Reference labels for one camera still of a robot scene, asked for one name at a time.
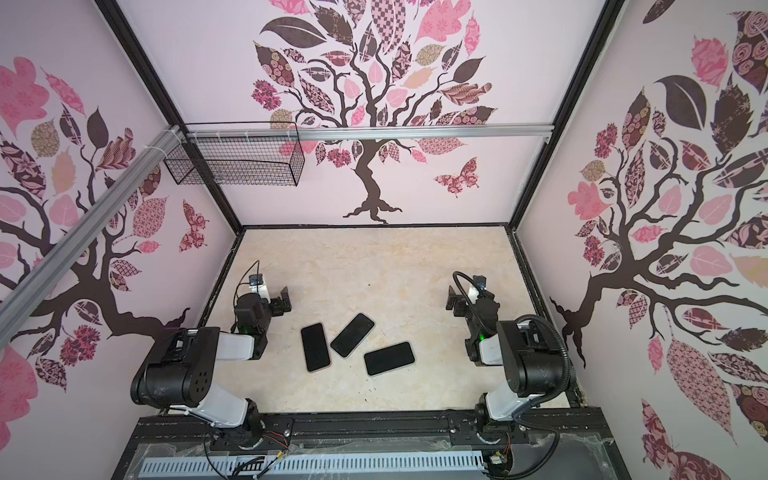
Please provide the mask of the black smartphone from pink case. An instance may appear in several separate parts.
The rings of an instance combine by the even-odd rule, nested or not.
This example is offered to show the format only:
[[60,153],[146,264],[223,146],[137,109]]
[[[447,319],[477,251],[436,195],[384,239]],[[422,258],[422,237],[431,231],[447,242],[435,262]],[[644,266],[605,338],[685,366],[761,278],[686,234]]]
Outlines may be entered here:
[[323,325],[306,326],[300,334],[307,371],[313,373],[329,367],[331,359]]

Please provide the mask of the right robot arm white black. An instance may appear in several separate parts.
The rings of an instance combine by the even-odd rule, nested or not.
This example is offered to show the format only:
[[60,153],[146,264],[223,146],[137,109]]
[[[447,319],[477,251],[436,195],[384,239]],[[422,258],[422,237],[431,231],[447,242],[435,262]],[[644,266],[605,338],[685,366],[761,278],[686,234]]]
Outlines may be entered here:
[[504,381],[476,404],[480,422],[517,421],[571,387],[567,348],[546,319],[528,314],[501,320],[500,304],[491,292],[473,289],[467,294],[453,286],[448,288],[446,309],[466,322],[469,360],[479,367],[504,370]]

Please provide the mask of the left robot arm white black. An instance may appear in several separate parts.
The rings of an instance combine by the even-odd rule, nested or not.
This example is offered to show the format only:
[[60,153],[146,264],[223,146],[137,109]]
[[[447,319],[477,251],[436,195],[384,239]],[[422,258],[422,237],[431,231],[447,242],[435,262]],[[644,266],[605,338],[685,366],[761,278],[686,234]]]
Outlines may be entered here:
[[154,343],[134,376],[132,401],[192,415],[214,428],[261,435],[265,424],[256,403],[218,385],[214,370],[220,362],[261,359],[271,320],[291,310],[288,288],[270,298],[258,287],[235,300],[232,333],[218,327],[168,330]]

